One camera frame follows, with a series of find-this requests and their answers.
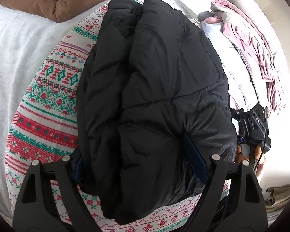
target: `black puffer jacket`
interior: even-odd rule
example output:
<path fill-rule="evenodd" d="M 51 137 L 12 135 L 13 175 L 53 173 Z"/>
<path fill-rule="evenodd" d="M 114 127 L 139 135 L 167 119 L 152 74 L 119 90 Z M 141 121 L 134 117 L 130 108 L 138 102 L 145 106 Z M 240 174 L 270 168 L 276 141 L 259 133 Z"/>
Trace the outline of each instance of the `black puffer jacket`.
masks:
<path fill-rule="evenodd" d="M 199 194 L 182 136 L 232 161 L 228 81 L 201 29 L 161 0 L 111 0 L 78 86 L 79 142 L 106 218 Z"/>

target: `red and green patterned cloth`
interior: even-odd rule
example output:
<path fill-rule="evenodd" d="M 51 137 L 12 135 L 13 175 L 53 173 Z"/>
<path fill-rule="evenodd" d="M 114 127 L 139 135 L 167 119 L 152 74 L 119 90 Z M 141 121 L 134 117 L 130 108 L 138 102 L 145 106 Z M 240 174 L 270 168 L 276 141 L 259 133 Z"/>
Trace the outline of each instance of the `red and green patterned cloth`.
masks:
<path fill-rule="evenodd" d="M 19 104 L 5 153 L 5 177 L 12 212 L 31 161 L 58 161 L 77 147 L 76 87 L 88 54 L 96 44 L 107 9 L 107 4 L 103 5 L 68 32 L 47 57 Z M 51 184 L 59 215 L 70 223 L 58 184 L 56 181 Z M 222 198 L 227 195 L 229 187 L 230 182 L 226 182 Z M 191 197 L 159 208 L 131 224 L 118 225 L 114 220 L 104 218 L 98 197 L 79 193 L 101 230 L 109 232 L 173 230 L 187 221 L 200 198 L 200 195 Z"/>

